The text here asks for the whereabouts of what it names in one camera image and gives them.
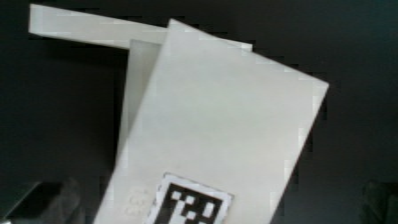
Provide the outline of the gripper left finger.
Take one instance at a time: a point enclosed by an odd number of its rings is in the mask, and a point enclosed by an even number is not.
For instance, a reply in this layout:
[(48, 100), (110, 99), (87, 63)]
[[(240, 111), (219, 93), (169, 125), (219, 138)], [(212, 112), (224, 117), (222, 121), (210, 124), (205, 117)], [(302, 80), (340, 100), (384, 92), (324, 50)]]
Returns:
[(0, 184), (0, 224), (86, 224), (73, 178), (62, 182)]

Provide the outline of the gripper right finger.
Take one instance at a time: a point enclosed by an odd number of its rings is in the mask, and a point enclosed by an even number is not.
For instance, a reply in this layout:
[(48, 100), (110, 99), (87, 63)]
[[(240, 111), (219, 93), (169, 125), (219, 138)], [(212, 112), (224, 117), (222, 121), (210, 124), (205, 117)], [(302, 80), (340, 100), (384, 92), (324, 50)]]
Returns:
[(398, 183), (368, 182), (363, 189), (361, 224), (398, 224)]

